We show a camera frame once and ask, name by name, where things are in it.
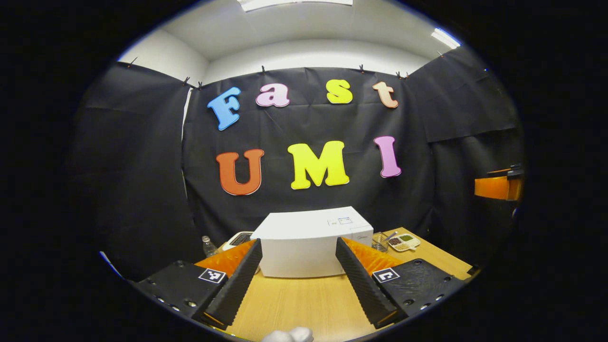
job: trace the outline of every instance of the water bottle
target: water bottle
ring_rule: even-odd
[[[202,237],[202,251],[205,253],[206,257],[218,254],[218,249],[213,242],[211,242],[209,236],[205,235]]]

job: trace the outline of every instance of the wooden table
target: wooden table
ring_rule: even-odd
[[[416,250],[388,254],[404,262],[424,259],[446,273],[465,280],[471,266],[433,246],[404,228],[387,231],[409,233],[420,239]],[[297,326],[313,331],[315,342],[339,342],[377,331],[369,323],[346,274],[309,279],[264,277],[258,272],[243,298],[234,323],[226,329],[252,341],[261,341],[274,330],[289,331]]]

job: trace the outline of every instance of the black fabric backdrop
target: black fabric backdrop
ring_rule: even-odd
[[[521,133],[506,92],[482,62],[456,49],[407,79],[341,68],[267,71],[192,90],[184,124],[183,171],[188,202],[200,235],[221,243],[254,230],[270,212],[354,207],[375,231],[406,227],[465,261],[481,265],[510,227],[513,205],[477,198],[474,178],[522,162]],[[332,104],[325,84],[345,79],[353,101]],[[399,101],[384,106],[372,85],[384,81]],[[282,83],[290,104],[261,107],[261,86]],[[236,86],[240,118],[224,131],[209,101]],[[378,136],[395,137],[402,174],[382,178]],[[305,143],[318,156],[326,142],[344,142],[348,184],[294,190],[292,144]],[[261,186],[232,196],[219,182],[220,153],[236,152],[236,178],[249,179],[246,150],[261,148]]]
[[[116,63],[89,89],[69,157],[73,208],[128,279],[175,260],[204,258],[181,175],[181,125],[189,86]]]

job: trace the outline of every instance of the white glove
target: white glove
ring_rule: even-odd
[[[289,332],[275,330],[262,338],[261,342],[313,342],[313,340],[312,330],[295,327]]]

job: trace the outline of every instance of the metal basket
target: metal basket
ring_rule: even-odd
[[[371,247],[376,251],[386,253],[389,251],[389,242],[384,241],[388,238],[383,232],[377,232],[371,237]]]

